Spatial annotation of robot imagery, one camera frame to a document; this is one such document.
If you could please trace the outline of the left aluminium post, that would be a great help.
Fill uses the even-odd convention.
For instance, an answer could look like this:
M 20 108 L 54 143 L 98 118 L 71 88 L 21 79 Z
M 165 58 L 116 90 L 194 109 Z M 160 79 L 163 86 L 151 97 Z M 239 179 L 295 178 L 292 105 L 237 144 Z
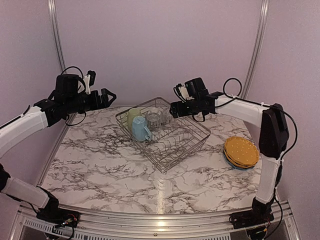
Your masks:
M 53 32 L 55 49 L 57 53 L 58 64 L 59 64 L 60 70 L 63 71 L 66 69 L 66 64 L 65 64 L 63 47 L 62 47 L 61 37 L 60 37 L 56 1 L 48 0 L 47 3 L 48 3 L 48 11 L 49 11 L 49 17 L 51 22 L 51 28 Z

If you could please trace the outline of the clear glass front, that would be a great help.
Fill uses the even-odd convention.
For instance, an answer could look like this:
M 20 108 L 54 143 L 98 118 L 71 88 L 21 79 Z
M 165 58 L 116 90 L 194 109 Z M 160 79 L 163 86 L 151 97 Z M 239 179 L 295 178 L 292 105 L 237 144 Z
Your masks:
M 158 113 L 148 112 L 145 116 L 147 121 L 147 127 L 150 130 L 158 129 L 161 125 L 161 118 Z

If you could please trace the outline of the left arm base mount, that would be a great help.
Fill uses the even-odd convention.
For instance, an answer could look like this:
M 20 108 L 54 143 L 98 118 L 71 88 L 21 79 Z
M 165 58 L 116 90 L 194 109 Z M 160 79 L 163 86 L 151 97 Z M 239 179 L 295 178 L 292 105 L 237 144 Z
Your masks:
M 78 211 L 57 208 L 53 210 L 41 209 L 36 214 L 40 220 L 55 224 L 56 227 L 73 227 L 76 228 L 79 222 L 80 213 Z

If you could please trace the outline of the light blue mug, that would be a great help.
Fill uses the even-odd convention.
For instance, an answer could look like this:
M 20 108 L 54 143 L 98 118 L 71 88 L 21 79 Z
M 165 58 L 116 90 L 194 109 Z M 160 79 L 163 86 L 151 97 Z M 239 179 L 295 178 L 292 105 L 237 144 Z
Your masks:
M 148 128 L 147 120 L 143 116 L 136 116 L 132 120 L 132 135 L 133 137 L 139 141 L 151 141 L 152 133 Z

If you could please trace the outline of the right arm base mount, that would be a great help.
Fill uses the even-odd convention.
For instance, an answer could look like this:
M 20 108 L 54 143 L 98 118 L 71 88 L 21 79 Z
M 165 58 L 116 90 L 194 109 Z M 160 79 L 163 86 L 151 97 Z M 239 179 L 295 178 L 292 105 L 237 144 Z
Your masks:
M 234 229 L 241 229 L 265 224 L 273 221 L 274 219 L 275 218 L 271 210 L 268 210 L 265 214 L 260 214 L 251 209 L 232 213 L 229 217 L 229 222 L 233 225 Z

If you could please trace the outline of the yellow plate front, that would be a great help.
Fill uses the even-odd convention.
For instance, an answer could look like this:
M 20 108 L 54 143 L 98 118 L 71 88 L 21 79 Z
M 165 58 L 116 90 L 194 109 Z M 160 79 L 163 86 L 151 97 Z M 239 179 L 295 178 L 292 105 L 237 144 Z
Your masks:
M 226 151 L 224 151 L 223 152 L 223 155 L 224 155 L 224 157 L 226 157 L 226 158 L 228 158 L 229 159 L 229 161 L 230 162 L 232 162 L 234 165 L 236 165 L 236 166 L 239 166 L 239 167 L 253 167 L 253 166 L 255 166 L 257 163 L 258 163 L 258 161 L 259 160 L 256 160 L 256 161 L 254 161 L 254 162 L 245 162 L 245 163 L 243 163 L 243 162 L 241 162 L 241 161 L 239 161 L 239 160 L 233 160 L 228 154 L 227 154 L 227 152 Z

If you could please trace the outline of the blue dotted plate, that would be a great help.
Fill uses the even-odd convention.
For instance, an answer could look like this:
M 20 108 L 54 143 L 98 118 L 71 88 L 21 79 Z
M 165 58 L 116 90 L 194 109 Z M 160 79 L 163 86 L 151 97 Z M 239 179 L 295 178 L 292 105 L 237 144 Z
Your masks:
M 250 170 L 250 169 L 253 169 L 255 166 L 250 166 L 250 167 L 242 167 L 242 166 L 237 166 L 237 165 L 234 165 L 231 161 L 229 161 L 228 158 L 225 157 L 225 161 L 231 166 L 233 167 L 234 169 L 237 169 L 237 170 L 241 170 L 241 171 L 245 171 L 245 170 Z

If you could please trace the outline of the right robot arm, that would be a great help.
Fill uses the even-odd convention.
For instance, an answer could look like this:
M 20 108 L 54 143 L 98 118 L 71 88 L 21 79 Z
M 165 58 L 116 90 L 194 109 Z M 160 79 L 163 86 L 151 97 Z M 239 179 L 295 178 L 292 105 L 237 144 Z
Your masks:
M 259 127 L 258 147 L 262 158 L 260 182 L 250 210 L 234 212 L 229 221 L 235 229 L 264 224 L 274 219 L 272 204 L 282 175 L 282 157 L 289 129 L 282 105 L 266 105 L 229 95 L 226 91 L 209 93 L 202 78 L 194 78 L 173 88 L 179 101 L 170 104 L 173 118 L 202 114 L 228 115 Z

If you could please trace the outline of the white ribbed bowl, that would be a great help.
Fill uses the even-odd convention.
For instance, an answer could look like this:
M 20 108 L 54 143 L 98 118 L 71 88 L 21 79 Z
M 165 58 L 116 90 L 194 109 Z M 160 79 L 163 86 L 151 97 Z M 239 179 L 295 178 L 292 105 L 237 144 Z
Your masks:
M 153 114 L 158 114 L 158 115 L 161 114 L 161 111 L 157 107 L 151 107 L 148 112 Z

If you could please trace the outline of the right aluminium post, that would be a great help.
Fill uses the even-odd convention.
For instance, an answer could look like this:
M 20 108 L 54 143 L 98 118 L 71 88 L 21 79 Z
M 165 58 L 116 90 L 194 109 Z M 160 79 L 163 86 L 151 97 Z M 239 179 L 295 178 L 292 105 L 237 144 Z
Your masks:
M 256 37 L 253 45 L 253 51 L 251 55 L 251 60 L 249 62 L 249 67 L 246 73 L 245 81 L 242 88 L 241 98 L 246 99 L 250 87 L 253 83 L 254 74 L 256 65 L 260 56 L 260 52 L 263 45 L 264 35 L 266 31 L 266 25 L 267 25 L 267 18 L 268 18 L 268 12 L 269 12 L 269 0 L 262 0 L 261 6 L 260 6 L 260 12 L 259 12 L 259 19 L 258 19 L 258 25 L 257 25 L 257 32 Z

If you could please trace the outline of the clear glass back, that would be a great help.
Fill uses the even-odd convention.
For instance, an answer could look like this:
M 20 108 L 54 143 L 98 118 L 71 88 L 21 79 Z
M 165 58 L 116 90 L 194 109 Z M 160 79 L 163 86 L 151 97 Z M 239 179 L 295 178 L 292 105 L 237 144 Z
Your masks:
M 170 124 L 172 121 L 174 120 L 173 116 L 170 113 L 169 109 L 165 109 L 162 112 L 162 120 L 161 120 L 161 124 L 162 125 L 166 125 L 166 124 Z

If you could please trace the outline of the aluminium post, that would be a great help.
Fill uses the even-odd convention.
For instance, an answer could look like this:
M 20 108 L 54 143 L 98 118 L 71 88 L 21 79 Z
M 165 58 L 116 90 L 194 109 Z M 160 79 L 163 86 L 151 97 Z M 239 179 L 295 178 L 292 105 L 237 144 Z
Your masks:
M 250 87 L 253 83 L 254 74 L 256 65 L 260 56 L 260 52 L 263 45 L 264 35 L 266 31 L 266 25 L 267 25 L 267 18 L 268 18 L 268 12 L 269 12 L 269 0 L 262 0 L 261 6 L 260 6 L 260 12 L 259 12 L 259 19 L 258 19 L 258 25 L 257 25 L 257 32 L 256 37 L 253 45 L 253 51 L 251 55 L 251 60 L 249 62 L 249 67 L 246 73 L 245 81 L 242 88 L 241 98 L 246 99 Z
M 59 64 L 60 70 L 63 71 L 66 69 L 66 64 L 65 64 L 63 47 L 62 47 L 61 37 L 60 37 L 56 1 L 48 0 L 47 3 L 48 3 L 48 11 L 49 11 L 49 17 L 51 22 L 51 28 L 53 32 L 55 49 L 57 53 L 58 64 Z

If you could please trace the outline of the yellow plate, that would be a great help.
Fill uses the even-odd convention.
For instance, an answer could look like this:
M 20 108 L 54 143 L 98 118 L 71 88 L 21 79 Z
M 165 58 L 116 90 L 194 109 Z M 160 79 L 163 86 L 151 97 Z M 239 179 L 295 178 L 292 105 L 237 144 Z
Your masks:
M 233 160 L 241 161 L 242 163 L 252 163 L 259 160 L 257 147 L 243 137 L 229 137 L 224 143 L 223 151 L 226 151 Z
M 245 162 L 245 163 L 243 163 L 243 162 L 241 162 L 241 161 L 239 161 L 239 160 L 233 160 L 228 154 L 227 154 L 227 152 L 226 151 L 224 151 L 223 152 L 223 155 L 224 155 L 224 157 L 226 157 L 226 158 L 228 158 L 229 159 L 229 161 L 230 162 L 232 162 L 234 165 L 236 165 L 236 166 L 239 166 L 239 167 L 253 167 L 253 166 L 255 166 L 257 163 L 258 163 L 258 161 L 259 160 L 256 160 L 256 161 L 254 161 L 254 162 Z

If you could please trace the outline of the green mug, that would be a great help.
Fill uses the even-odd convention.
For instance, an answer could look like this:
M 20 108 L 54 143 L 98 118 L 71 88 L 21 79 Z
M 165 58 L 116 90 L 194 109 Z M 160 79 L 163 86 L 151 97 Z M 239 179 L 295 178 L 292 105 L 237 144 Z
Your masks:
M 132 132 L 132 124 L 135 117 L 140 116 L 141 111 L 138 108 L 130 108 L 127 113 L 127 127 Z

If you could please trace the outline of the front aluminium rail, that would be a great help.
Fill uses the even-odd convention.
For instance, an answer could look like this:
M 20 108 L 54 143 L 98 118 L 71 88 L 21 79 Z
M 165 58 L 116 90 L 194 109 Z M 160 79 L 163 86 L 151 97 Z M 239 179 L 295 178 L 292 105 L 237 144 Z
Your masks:
M 45 239 L 47 235 L 59 240 L 71 234 L 75 240 L 247 240 L 248 231 L 255 226 L 235 229 L 230 223 L 233 210 L 186 214 L 148 214 L 93 210 L 62 205 L 79 212 L 78 225 L 53 229 L 53 224 L 37 219 L 30 206 L 22 203 L 15 215 L 8 239 Z

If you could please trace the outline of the clear glass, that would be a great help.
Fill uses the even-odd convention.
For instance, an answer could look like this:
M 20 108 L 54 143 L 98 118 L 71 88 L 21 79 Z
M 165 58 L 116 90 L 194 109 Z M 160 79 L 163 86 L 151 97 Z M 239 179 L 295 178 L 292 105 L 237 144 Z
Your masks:
M 161 124 L 162 125 L 166 125 L 166 124 L 170 124 L 172 121 L 174 120 L 173 116 L 170 113 L 169 109 L 165 109 L 162 112 L 162 120 L 161 120 Z
M 161 125 L 161 118 L 158 113 L 148 112 L 145 116 L 147 121 L 147 127 L 150 130 L 158 129 Z

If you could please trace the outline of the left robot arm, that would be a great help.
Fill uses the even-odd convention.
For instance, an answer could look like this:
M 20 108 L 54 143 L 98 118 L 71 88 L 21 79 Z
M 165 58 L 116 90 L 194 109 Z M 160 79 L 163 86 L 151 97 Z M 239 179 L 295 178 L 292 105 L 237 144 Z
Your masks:
M 24 140 L 61 120 L 68 120 L 72 114 L 109 108 L 117 95 L 106 88 L 91 90 L 95 78 L 94 71 L 86 75 L 59 74 L 48 98 L 28 106 L 22 114 L 0 127 L 0 155 L 3 157 Z M 59 200 L 48 190 L 12 177 L 3 166 L 0 168 L 0 192 L 34 207 L 38 219 L 62 225 L 77 221 L 78 212 L 60 208 Z

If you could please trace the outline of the yellow plate back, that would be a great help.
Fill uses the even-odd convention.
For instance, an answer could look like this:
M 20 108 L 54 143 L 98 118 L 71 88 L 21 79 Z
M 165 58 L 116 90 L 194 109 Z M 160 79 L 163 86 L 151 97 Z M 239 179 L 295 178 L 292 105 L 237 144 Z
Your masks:
M 226 151 L 233 160 L 241 161 L 242 163 L 252 163 L 259 160 L 257 147 L 243 137 L 229 137 L 224 143 L 223 151 Z

